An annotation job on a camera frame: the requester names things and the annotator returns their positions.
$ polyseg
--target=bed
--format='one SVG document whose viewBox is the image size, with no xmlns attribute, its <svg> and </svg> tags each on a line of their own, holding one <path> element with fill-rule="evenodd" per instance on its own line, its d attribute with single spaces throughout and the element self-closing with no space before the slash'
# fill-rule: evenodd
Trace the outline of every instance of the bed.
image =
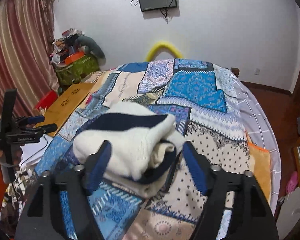
<svg viewBox="0 0 300 240">
<path fill-rule="evenodd" d="M 274 213 L 281 176 L 278 146 L 257 100 L 230 70 L 209 62 L 169 59 L 121 65 L 93 73 L 85 82 L 94 83 L 90 93 L 54 137 L 30 185 L 45 170 L 62 172 L 78 164 L 72 152 L 75 136 L 116 102 L 130 101 L 156 114 L 175 115 L 176 130 L 226 171 L 243 173 L 251 168 L 248 138 L 267 149 Z M 172 180 L 148 199 L 107 179 L 102 181 L 89 196 L 89 203 L 105 239 L 190 237 L 207 198 L 196 190 L 182 155 L 169 173 Z M 233 197 L 233 192 L 228 192 L 218 239 L 227 232 Z M 62 192 L 60 198 L 67 233 L 76 239 L 67 193 Z"/>
</svg>

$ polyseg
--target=baseboard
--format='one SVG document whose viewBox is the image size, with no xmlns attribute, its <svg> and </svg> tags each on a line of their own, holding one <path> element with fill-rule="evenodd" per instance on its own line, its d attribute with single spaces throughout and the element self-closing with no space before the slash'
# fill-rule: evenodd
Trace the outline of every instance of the baseboard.
<svg viewBox="0 0 300 240">
<path fill-rule="evenodd" d="M 244 84 L 249 89 L 250 88 L 256 88 L 256 89 L 268 90 L 268 91 L 272 91 L 272 92 L 292 96 L 292 94 L 289 90 L 285 90 L 285 89 L 282 89 L 282 88 L 275 88 L 275 87 L 271 87 L 271 86 L 266 86 L 266 85 L 261 85 L 261 84 L 256 84 L 256 83 L 250 83 L 250 82 L 245 82 L 245 81 L 242 81 L 242 84 Z"/>
</svg>

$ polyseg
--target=patchwork bedspread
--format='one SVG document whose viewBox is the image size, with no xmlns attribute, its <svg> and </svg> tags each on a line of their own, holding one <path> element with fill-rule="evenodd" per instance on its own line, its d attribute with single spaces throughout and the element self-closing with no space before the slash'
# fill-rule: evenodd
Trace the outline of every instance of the patchwork bedspread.
<svg viewBox="0 0 300 240">
<path fill-rule="evenodd" d="M 77 108 L 51 142 L 35 171 L 60 172 L 78 164 L 72 152 L 76 134 L 118 101 L 147 106 L 157 114 L 175 115 L 176 129 L 200 154 L 226 171 L 249 168 L 249 148 L 233 87 L 235 76 L 208 62 L 171 59 L 131 63 L 111 71 L 88 104 Z M 189 239 L 206 197 L 197 191 L 182 155 L 166 190 L 142 199 L 104 180 L 89 203 L 105 239 Z M 61 193 L 66 230 L 76 239 L 67 193 Z M 233 193 L 228 192 L 218 239 L 225 236 Z"/>
</svg>

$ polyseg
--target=red-brown floor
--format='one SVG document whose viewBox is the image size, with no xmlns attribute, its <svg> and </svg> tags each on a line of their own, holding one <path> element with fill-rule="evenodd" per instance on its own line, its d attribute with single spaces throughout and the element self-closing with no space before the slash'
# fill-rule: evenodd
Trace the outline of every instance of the red-brown floor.
<svg viewBox="0 0 300 240">
<path fill-rule="evenodd" d="M 296 171 L 296 162 L 292 148 L 299 138 L 297 131 L 296 105 L 289 95 L 250 88 L 265 112 L 278 142 L 282 174 L 279 198 L 285 195 L 285 187 L 293 171 Z"/>
</svg>

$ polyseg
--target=white and navy garment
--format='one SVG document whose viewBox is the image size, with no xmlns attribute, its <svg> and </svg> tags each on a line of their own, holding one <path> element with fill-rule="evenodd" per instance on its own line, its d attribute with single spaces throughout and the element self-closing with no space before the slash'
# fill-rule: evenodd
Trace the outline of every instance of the white and navy garment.
<svg viewBox="0 0 300 240">
<path fill-rule="evenodd" d="M 149 198 L 165 184 L 185 142 L 175 127 L 172 114 L 157 115 L 139 104 L 119 102 L 74 139 L 73 152 L 84 163 L 109 141 L 112 155 L 104 177 Z"/>
</svg>

